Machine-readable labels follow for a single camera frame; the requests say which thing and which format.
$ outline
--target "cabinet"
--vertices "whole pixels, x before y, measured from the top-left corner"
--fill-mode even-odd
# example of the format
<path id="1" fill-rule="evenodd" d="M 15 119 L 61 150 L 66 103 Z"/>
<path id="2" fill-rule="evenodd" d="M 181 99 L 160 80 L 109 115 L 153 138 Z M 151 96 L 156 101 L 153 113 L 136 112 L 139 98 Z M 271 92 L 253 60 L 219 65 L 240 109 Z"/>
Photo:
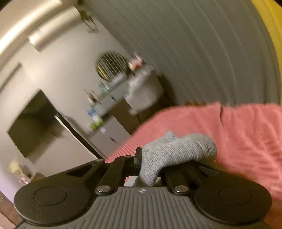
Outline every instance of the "cabinet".
<path id="1" fill-rule="evenodd" d="M 89 140 L 108 157 L 129 137 L 130 134 L 111 116 Z"/>

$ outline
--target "sock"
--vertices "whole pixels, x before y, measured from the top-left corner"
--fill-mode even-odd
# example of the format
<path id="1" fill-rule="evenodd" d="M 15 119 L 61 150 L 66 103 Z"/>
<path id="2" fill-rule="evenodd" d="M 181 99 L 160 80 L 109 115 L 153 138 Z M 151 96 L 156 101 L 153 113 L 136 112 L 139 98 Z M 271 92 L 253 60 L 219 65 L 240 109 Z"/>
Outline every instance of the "sock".
<path id="1" fill-rule="evenodd" d="M 215 143 L 208 136 L 191 134 L 178 138 L 172 131 L 169 131 L 163 137 L 142 148 L 139 183 L 153 186 L 162 168 L 190 160 L 204 163 L 214 160 L 216 154 Z"/>

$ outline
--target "metal rivet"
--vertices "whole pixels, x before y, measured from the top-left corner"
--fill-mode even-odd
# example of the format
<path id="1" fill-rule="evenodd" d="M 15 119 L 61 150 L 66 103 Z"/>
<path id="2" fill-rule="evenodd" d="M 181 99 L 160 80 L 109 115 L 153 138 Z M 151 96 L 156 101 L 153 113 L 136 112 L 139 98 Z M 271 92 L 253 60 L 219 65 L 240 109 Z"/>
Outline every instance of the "metal rivet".
<path id="1" fill-rule="evenodd" d="M 174 188 L 175 191 L 182 193 L 182 192 L 187 192 L 188 188 L 185 185 L 178 185 Z"/>
<path id="2" fill-rule="evenodd" d="M 101 186 L 98 186 L 97 188 L 97 191 L 101 193 L 109 192 L 110 190 L 111 190 L 111 187 L 108 185 L 101 185 Z"/>

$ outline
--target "gray curtain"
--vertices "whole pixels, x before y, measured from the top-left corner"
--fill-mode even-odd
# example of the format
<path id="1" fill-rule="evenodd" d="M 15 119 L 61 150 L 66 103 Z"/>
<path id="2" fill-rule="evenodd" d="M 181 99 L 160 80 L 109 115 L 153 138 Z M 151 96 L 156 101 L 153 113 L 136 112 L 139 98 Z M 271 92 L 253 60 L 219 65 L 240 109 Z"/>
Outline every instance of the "gray curtain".
<path id="1" fill-rule="evenodd" d="M 251 0 L 85 3 L 128 52 L 163 74 L 175 103 L 280 103 L 276 53 Z"/>

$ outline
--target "pink blanket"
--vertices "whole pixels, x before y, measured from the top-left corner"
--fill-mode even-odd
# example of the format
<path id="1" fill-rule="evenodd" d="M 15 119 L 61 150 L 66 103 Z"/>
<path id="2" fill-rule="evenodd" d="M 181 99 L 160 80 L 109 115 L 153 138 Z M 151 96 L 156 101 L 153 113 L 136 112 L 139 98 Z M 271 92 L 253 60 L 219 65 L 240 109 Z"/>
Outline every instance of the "pink blanket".
<path id="1" fill-rule="evenodd" d="M 107 162 L 122 155 L 134 155 L 172 130 L 179 137 L 189 133 L 209 135 L 216 143 L 220 169 L 263 185 L 272 196 L 265 221 L 282 228 L 282 107 L 275 104 L 222 107 L 172 107 L 143 124 Z"/>

